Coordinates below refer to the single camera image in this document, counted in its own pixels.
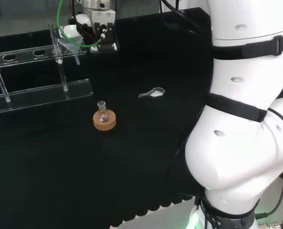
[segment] green tube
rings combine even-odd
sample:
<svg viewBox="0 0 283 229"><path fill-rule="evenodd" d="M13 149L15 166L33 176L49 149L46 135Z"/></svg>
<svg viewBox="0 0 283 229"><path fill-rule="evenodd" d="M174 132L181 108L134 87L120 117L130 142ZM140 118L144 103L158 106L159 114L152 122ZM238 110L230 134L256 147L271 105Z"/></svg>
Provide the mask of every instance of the green tube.
<svg viewBox="0 0 283 229"><path fill-rule="evenodd" d="M90 45L79 44L79 43L75 42L74 40L72 40L72 39L70 39L69 37L66 36L66 34L64 33L64 31L61 27L61 23L60 23L60 16L61 16L61 9L62 9L63 2L64 2L64 0L60 1L60 5L59 5L59 8L57 10L57 18L56 18L57 26L59 27L59 30L61 31L63 37L66 38L72 44L75 44L75 45L83 47L83 48L90 48L90 47L96 46L98 43L100 43L101 39L99 39L96 43L90 44Z"/></svg>

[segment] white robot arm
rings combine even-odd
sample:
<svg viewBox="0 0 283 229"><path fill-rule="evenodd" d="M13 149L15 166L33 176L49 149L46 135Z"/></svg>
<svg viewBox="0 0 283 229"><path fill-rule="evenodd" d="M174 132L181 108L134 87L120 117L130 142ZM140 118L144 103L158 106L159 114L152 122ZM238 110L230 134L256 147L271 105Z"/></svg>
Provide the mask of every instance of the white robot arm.
<svg viewBox="0 0 283 229"><path fill-rule="evenodd" d="M255 58L224 53L214 59L210 93L283 116L283 99L275 100L283 89L283 0L208 0L208 5L217 49L271 41L276 48L275 54ZM283 172L283 121L270 111L256 122L207 105L186 144L186 162L212 207L244 215ZM199 221L191 228L204 228L203 210L192 211ZM254 217L249 221L245 229L258 228Z"/></svg>

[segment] black tablecloth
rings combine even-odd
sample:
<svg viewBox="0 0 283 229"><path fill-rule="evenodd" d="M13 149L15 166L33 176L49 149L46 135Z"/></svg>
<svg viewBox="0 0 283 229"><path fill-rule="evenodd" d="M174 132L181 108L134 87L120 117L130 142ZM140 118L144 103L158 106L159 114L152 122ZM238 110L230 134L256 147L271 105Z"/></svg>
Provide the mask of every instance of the black tablecloth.
<svg viewBox="0 0 283 229"><path fill-rule="evenodd" d="M210 37L208 15L187 14ZM204 106L209 50L159 15L120 20L116 29L118 53L87 54L79 67L64 60L67 81L89 78L93 96L0 114L0 229L107 229L196 192L181 142ZM0 52L49 44L48 31L33 32L0 38ZM54 61L1 73L9 91L60 83ZM166 94L138 99L153 87ZM93 126L99 100L116 113L110 132Z"/></svg>

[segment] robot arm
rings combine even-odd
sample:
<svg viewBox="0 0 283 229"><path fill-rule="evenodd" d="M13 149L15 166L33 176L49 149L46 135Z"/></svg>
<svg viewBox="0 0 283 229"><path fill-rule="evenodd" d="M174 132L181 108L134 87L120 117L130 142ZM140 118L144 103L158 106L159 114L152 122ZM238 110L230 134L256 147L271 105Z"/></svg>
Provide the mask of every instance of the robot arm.
<svg viewBox="0 0 283 229"><path fill-rule="evenodd" d="M84 37L85 44L102 41L90 48L92 53L117 51L115 39L115 11L111 9L111 0L79 0L83 13L76 15L72 25L63 28L64 33L70 38Z"/></svg>
<svg viewBox="0 0 283 229"><path fill-rule="evenodd" d="M242 47L239 58L214 59L210 93L265 112L271 107L283 116L283 99L275 100L283 89L283 0L208 0L208 5L213 46ZM244 57L250 54L244 53L246 46L274 42L275 53ZM186 163L212 207L227 215L247 214L283 172L283 121L270 111L257 122L207 105L186 144ZM195 208L191 215L199 223L190 228L203 229L203 210ZM233 228L258 228L253 216L238 219L247 224ZM227 219L223 222L226 228Z"/></svg>

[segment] clear acrylic stand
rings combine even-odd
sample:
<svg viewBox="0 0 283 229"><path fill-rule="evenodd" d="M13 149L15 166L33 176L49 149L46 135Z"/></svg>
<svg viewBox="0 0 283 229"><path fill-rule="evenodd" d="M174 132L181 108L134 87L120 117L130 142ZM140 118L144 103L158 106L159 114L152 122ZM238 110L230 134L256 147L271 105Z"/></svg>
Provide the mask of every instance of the clear acrylic stand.
<svg viewBox="0 0 283 229"><path fill-rule="evenodd" d="M89 79L67 83L63 67L63 58L75 57L77 64L79 64L78 55L83 55L86 51L76 49L74 52L71 52L64 45L58 43L56 30L53 28L53 25L50 24L49 29L52 45L2 52L0 53L0 70L3 67L54 59L58 65L62 83L8 93L0 73L0 89L2 92L0 94L0 112L49 104L93 94Z"/></svg>

